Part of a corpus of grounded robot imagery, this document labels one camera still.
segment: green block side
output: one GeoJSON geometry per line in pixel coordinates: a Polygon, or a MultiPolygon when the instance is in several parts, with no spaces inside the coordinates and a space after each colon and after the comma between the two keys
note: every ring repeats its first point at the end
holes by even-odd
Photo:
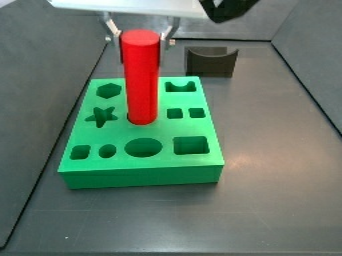
{"type": "Polygon", "coordinates": [[[225,161],[200,78],[160,78],[153,124],[131,124],[127,112],[125,79],[93,80],[59,166],[69,187],[218,182],[225,161]]]}

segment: gray table surface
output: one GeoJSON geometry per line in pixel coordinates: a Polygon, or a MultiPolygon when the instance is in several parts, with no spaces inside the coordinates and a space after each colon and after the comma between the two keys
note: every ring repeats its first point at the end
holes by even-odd
{"type": "MultiPolygon", "coordinates": [[[[226,159],[217,185],[67,189],[57,169],[71,116],[5,253],[342,252],[342,140],[269,43],[240,48],[233,79],[202,79],[226,159]]],[[[107,47],[94,78],[119,77],[107,47]]]]}

